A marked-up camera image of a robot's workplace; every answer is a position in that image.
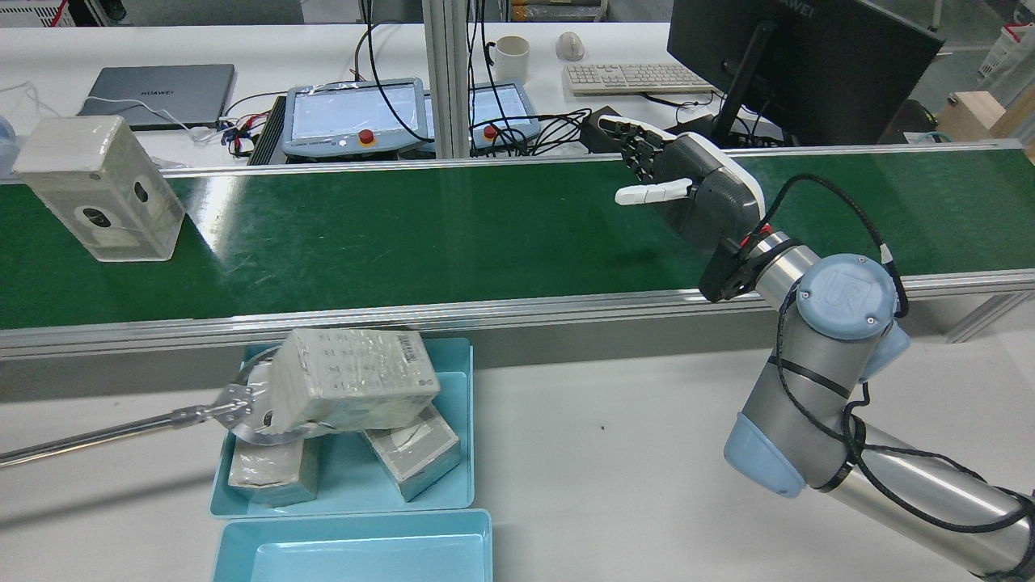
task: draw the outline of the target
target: white table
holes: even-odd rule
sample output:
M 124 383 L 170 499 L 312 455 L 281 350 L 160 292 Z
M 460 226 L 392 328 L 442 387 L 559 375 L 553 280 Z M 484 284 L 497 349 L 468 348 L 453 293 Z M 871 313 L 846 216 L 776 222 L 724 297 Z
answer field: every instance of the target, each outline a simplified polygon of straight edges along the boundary
M 1030 490 L 1035 304 L 1015 313 L 967 344 L 915 337 L 859 414 L 996 485 Z M 487 366 L 475 374 L 474 506 L 493 516 L 495 579 L 972 580 L 825 495 L 782 499 L 726 465 L 722 443 L 773 322 L 743 314 L 472 333 L 475 361 Z M 232 370 L 235 352 L 212 357 Z M 219 366 L 210 385 L 227 378 Z M 83 373 L 102 378 L 105 368 Z M 141 369 L 137 381 L 155 373 L 176 372 Z M 47 388 L 46 374 L 32 380 L 24 389 Z M 4 404 L 0 446 L 212 394 Z M 203 425 L 0 471 L 0 580 L 208 579 L 221 527 L 207 515 L 220 439 Z
M 610 105 L 621 114 L 668 127 L 675 109 L 639 96 L 574 97 L 563 86 L 564 61 L 554 50 L 557 37 L 575 31 L 587 50 L 584 62 L 669 62 L 666 23 L 637 24 L 489 24 L 486 40 L 520 34 L 532 46 L 526 89 L 538 113 L 565 113 Z M 284 91 L 295 86 L 351 80 L 352 55 L 363 33 L 362 25 L 226 26 L 170 28 L 0 29 L 0 88 L 31 81 L 40 100 L 61 113 L 75 115 L 105 66 L 194 63 L 232 63 L 237 77 L 228 105 L 247 95 Z M 419 77 L 427 83 L 422 25 L 382 25 L 374 32 L 378 72 L 382 79 Z M 365 48 L 360 67 L 369 79 Z M 481 51 L 475 51 L 477 82 L 487 81 Z M 274 97 L 257 97 L 231 113 L 266 111 Z M 683 120 L 704 108 L 681 112 Z M 41 117 L 24 89 L 0 93 L 0 115 L 19 135 L 28 135 Z M 148 152 L 190 168 L 241 166 L 218 141 L 194 144 L 185 132 L 137 132 Z M 568 153 L 585 149 L 568 148 Z

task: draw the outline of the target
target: white cable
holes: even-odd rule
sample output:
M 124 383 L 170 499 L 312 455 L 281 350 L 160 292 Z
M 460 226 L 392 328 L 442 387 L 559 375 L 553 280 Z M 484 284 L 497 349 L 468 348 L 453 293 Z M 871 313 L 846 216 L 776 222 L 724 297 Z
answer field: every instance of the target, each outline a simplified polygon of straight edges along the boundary
M 29 98 L 32 99 L 36 104 L 36 113 L 39 113 L 39 108 L 43 107 L 45 109 L 47 109 L 47 111 L 53 113 L 54 115 L 56 115 L 58 117 L 61 117 L 61 114 L 58 113 L 58 112 L 56 112 L 56 111 L 54 111 L 54 108 L 52 108 L 51 106 L 49 106 L 49 105 L 45 104 L 43 101 L 39 100 L 39 91 L 36 90 L 36 86 L 32 84 L 32 81 L 26 81 L 25 83 L 21 83 L 19 85 L 12 85 L 10 87 L 4 87 L 3 89 L 0 89 L 0 93 L 6 92 L 6 91 L 12 91 L 14 89 L 21 89 L 22 87 L 25 87 L 25 94 L 29 95 Z
M 168 110 L 159 109 L 159 110 L 155 111 L 155 110 L 151 109 L 151 107 L 149 105 L 147 105 L 146 103 L 144 103 L 144 101 L 142 101 L 140 99 L 108 99 L 108 98 L 105 98 L 105 97 L 95 97 L 93 95 L 89 95 L 86 98 L 87 99 L 95 99 L 95 100 L 98 100 L 98 101 L 105 101 L 105 103 L 109 103 L 109 104 L 131 103 L 131 104 L 142 105 L 142 106 L 144 106 L 144 109 L 150 111 L 151 113 L 153 113 L 155 115 L 159 115 L 161 117 L 165 117 L 166 119 L 172 121 L 173 123 L 176 123 L 180 127 L 183 127 L 183 130 L 187 133 L 187 137 L 189 137 L 190 141 L 193 141 L 196 144 L 206 143 L 206 142 L 210 141 L 212 138 L 214 138 L 215 136 L 218 136 L 218 135 L 223 134 L 223 132 L 219 132 L 218 129 L 211 129 L 211 130 L 209 130 L 208 133 L 205 133 L 205 134 L 196 134 L 196 133 L 191 132 L 191 129 L 189 127 L 187 127 L 182 122 L 180 122 L 179 119 L 173 117 L 173 114 L 169 113 Z

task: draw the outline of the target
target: gray laptop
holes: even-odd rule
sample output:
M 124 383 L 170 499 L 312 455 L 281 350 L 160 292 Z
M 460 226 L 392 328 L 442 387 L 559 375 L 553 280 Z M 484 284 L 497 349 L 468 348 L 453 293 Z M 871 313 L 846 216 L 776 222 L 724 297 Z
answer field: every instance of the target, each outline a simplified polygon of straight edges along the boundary
M 90 96 L 137 99 L 166 110 L 187 127 L 215 127 L 234 80 L 232 64 L 106 67 Z M 134 129 L 177 129 L 174 121 L 135 103 L 87 98 L 79 115 L 121 115 Z

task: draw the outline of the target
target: white keyboard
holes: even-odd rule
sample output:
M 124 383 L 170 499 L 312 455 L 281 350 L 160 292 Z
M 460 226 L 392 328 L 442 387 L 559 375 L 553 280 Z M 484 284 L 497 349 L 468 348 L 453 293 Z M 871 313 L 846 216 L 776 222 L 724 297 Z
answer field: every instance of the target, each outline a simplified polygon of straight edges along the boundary
M 677 63 L 564 65 L 564 82 L 575 95 L 707 93 L 715 89 Z

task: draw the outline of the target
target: white box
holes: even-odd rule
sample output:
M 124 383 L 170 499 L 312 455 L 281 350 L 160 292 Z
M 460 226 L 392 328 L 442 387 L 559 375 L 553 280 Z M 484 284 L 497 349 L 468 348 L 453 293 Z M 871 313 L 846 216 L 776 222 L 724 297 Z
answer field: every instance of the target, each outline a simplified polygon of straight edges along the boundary
M 365 431 L 374 453 L 410 501 L 460 464 L 460 438 L 434 404 L 410 425 Z
M 274 434 L 309 434 L 409 425 L 439 394 L 416 331 L 295 329 L 273 357 Z
M 237 439 L 227 485 L 256 503 L 271 507 L 317 498 L 320 439 L 262 446 Z
M 98 261 L 173 256 L 183 205 L 121 117 L 40 120 L 14 173 Z

